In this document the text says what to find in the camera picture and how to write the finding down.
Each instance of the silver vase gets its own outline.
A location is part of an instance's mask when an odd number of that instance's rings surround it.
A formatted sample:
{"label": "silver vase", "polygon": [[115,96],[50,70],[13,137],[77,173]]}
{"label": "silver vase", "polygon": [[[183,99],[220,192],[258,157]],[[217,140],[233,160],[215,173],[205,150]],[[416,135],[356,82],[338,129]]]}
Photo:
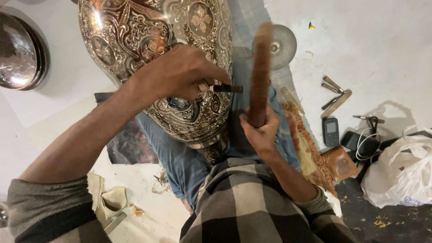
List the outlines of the silver vase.
{"label": "silver vase", "polygon": [[[89,54],[118,87],[177,44],[202,49],[209,61],[232,75],[226,0],[79,0],[79,26]],[[198,98],[202,99],[189,102],[167,97],[144,112],[216,164],[227,142],[229,97],[207,91]]]}

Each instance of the plaid sleeve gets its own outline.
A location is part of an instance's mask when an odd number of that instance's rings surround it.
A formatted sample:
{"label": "plaid sleeve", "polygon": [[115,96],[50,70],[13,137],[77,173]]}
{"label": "plaid sleeve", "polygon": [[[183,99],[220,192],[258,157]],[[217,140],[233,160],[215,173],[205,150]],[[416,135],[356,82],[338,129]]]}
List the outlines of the plaid sleeve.
{"label": "plaid sleeve", "polygon": [[349,228],[335,215],[319,187],[318,195],[309,202],[294,202],[305,214],[309,226],[324,242],[357,242]]}
{"label": "plaid sleeve", "polygon": [[110,242],[92,210],[87,176],[58,184],[14,179],[7,204],[17,243]]}

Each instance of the gray cloth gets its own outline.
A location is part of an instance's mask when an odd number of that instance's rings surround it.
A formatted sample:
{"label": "gray cloth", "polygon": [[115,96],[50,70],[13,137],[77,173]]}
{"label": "gray cloth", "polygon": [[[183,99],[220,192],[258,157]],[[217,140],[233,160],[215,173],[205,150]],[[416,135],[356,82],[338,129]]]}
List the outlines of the gray cloth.
{"label": "gray cloth", "polygon": [[[49,185],[13,180],[16,242],[110,242],[91,199],[87,177]],[[213,167],[181,235],[181,242],[356,242],[321,190],[310,202],[292,202],[269,166],[241,158]]]}
{"label": "gray cloth", "polygon": [[356,242],[317,190],[292,202],[268,165],[229,158],[206,178],[180,242]]}

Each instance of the man's right hand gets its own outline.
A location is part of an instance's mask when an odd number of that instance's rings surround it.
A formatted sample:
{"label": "man's right hand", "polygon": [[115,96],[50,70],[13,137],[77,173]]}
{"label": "man's right hand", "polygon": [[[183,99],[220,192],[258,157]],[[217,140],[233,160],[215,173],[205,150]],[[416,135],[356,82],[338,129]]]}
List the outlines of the man's right hand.
{"label": "man's right hand", "polygon": [[224,69],[206,59],[203,50],[190,45],[177,45],[157,59],[147,63],[130,77],[135,95],[152,96],[154,100],[174,96],[194,100],[198,85],[214,84],[218,80],[231,84]]}
{"label": "man's right hand", "polygon": [[279,121],[279,116],[274,113],[270,105],[267,105],[266,108],[266,122],[260,128],[251,126],[246,114],[240,115],[240,124],[245,131],[246,138],[254,147],[258,156],[266,163],[271,163],[275,156],[280,156],[274,145]]}

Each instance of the white cable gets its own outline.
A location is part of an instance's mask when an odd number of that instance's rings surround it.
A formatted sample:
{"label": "white cable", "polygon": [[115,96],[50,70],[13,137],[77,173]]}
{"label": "white cable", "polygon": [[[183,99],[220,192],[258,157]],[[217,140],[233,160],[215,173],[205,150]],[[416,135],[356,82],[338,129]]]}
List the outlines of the white cable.
{"label": "white cable", "polygon": [[366,141],[366,139],[368,139],[368,138],[370,138],[370,137],[372,137],[372,136],[376,136],[376,135],[378,135],[378,136],[380,136],[380,140],[379,140],[379,146],[378,146],[378,148],[381,146],[381,143],[382,143],[382,139],[383,139],[383,135],[382,134],[380,134],[380,133],[375,133],[375,134],[371,134],[371,135],[369,135],[369,136],[367,136],[365,139],[363,139],[363,141],[360,143],[360,140],[362,139],[362,136],[363,136],[363,133],[366,131],[366,129],[370,129],[370,130],[372,130],[372,128],[364,128],[363,129],[363,131],[362,131],[362,133],[360,134],[360,137],[359,137],[359,140],[357,141],[357,151],[356,151],[356,158],[358,159],[358,160],[369,160],[370,159],[370,162],[371,162],[371,164],[372,164],[372,158],[373,157],[375,157],[377,154],[380,154],[382,151],[380,150],[380,151],[376,151],[373,155],[371,155],[371,156],[369,156],[369,157],[366,157],[366,156],[362,156],[362,155],[360,155],[360,153],[359,153],[359,150],[360,150],[360,146],[362,146],[363,145],[363,143]]}

